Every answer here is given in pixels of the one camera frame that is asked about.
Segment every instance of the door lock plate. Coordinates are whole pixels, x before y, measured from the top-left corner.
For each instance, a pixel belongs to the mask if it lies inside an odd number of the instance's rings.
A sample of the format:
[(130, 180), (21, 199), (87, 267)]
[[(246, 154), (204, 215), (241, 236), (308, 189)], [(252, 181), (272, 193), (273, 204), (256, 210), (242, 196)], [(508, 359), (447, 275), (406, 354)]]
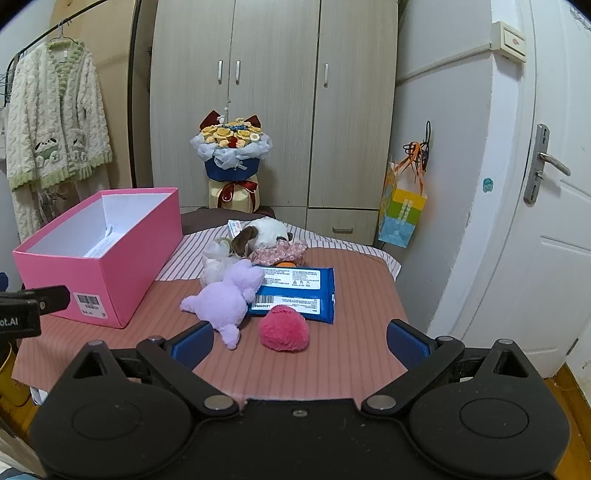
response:
[(523, 199), (528, 205), (533, 205), (538, 198), (545, 164), (540, 153), (547, 152), (549, 141), (550, 129), (544, 124), (538, 124), (535, 133), (534, 151), (531, 155), (530, 174), (527, 178), (527, 185), (523, 195)]

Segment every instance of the pink shoebox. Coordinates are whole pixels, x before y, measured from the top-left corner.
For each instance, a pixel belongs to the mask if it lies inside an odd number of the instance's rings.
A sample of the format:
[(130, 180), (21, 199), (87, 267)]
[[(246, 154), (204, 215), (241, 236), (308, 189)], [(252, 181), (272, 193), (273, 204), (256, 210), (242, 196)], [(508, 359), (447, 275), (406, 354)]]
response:
[(65, 285), (78, 322), (124, 328), (183, 237), (178, 189), (105, 190), (20, 245), (26, 288)]

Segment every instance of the blue wet wipes pack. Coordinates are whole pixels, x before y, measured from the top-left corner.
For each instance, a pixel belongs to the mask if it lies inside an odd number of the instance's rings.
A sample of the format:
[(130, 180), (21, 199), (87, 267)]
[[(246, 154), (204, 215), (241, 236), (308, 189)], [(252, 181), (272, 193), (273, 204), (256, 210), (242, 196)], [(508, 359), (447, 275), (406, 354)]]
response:
[(265, 280), (248, 313), (266, 315), (287, 305), (303, 317), (325, 323), (335, 319), (335, 271), (332, 268), (263, 267)]

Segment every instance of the screw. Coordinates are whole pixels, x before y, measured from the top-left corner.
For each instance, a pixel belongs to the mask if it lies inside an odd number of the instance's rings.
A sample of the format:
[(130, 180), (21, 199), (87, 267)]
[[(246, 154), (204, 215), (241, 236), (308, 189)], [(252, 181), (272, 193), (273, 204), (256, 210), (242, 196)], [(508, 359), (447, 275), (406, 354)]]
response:
[(396, 406), (396, 400), (390, 395), (372, 395), (366, 402), (368, 407), (374, 410), (389, 410)]
[(234, 401), (228, 397), (227, 395), (211, 395), (210, 397), (206, 398), (203, 404), (209, 410), (227, 410), (234, 405)]

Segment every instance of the purple plush toy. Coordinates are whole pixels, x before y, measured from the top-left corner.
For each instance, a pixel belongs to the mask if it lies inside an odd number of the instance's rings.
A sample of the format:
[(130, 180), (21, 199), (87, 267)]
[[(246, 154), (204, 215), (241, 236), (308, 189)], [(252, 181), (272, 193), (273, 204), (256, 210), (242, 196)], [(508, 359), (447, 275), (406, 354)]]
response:
[(250, 260), (240, 260), (225, 271), (222, 281), (211, 283), (198, 295), (184, 299), (181, 310), (211, 323), (226, 346), (234, 350), (240, 340), (238, 325), (248, 311), (246, 304), (254, 301), (264, 278), (261, 267), (253, 267)]

